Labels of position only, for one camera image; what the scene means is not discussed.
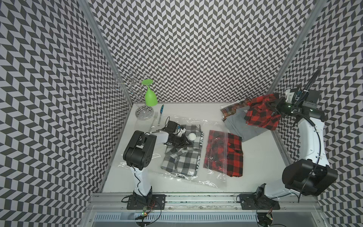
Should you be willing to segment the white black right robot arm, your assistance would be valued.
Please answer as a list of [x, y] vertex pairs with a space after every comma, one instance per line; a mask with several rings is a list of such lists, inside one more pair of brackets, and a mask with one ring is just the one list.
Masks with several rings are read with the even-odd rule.
[[295, 117], [300, 133], [301, 149], [299, 160], [285, 167], [282, 178], [274, 183], [264, 183], [256, 190], [255, 198], [277, 199], [290, 194], [318, 196], [338, 177], [330, 167], [323, 130], [325, 113], [312, 102], [292, 104], [281, 98], [272, 105], [274, 112], [282, 116]]

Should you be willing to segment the red black buffalo plaid shirt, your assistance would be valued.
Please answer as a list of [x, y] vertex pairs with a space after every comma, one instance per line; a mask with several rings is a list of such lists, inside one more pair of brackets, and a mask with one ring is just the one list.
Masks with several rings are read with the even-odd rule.
[[268, 105], [279, 99], [279, 94], [270, 94], [253, 98], [247, 103], [249, 109], [245, 116], [248, 125], [274, 131], [279, 125], [281, 115]]

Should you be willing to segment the clear plastic vacuum bag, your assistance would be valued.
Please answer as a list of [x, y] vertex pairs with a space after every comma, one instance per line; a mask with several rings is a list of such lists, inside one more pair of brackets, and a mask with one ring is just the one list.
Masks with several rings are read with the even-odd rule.
[[177, 131], [186, 137], [184, 145], [157, 145], [148, 170], [151, 176], [169, 181], [192, 182], [224, 188], [227, 178], [227, 129], [221, 122], [163, 117], [162, 122], [137, 121], [137, 130], [158, 131], [164, 122], [176, 122]]

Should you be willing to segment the grey shirt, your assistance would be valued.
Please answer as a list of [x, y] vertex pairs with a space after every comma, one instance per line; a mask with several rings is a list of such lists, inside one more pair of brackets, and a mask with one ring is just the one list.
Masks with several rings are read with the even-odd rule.
[[242, 142], [246, 142], [268, 131], [265, 128], [248, 125], [246, 123], [245, 116], [248, 110], [249, 107], [238, 108], [236, 109], [235, 114], [228, 116], [224, 121], [225, 126], [230, 131], [230, 133], [241, 137]]

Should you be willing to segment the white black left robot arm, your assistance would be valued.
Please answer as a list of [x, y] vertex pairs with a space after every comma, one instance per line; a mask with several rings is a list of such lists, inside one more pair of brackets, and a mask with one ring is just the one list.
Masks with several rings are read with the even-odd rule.
[[191, 147], [192, 141], [185, 133], [178, 135], [159, 130], [155, 132], [135, 131], [126, 146], [123, 159], [134, 177], [134, 194], [141, 198], [150, 198], [152, 186], [148, 180], [149, 166], [154, 148], [158, 144], [173, 145], [175, 147]]

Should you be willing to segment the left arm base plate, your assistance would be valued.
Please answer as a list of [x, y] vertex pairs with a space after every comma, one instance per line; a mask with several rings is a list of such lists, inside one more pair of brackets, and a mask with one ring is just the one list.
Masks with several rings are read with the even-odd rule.
[[165, 200], [165, 194], [152, 194], [151, 197], [133, 194], [127, 202], [127, 210], [142, 210], [144, 207], [153, 208], [153, 210], [164, 210]]

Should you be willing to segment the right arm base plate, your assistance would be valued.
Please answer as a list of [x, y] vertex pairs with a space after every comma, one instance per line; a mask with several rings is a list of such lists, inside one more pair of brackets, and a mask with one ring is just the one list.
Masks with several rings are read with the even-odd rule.
[[264, 195], [257, 198], [255, 194], [240, 194], [238, 201], [243, 210], [280, 210], [278, 201]]

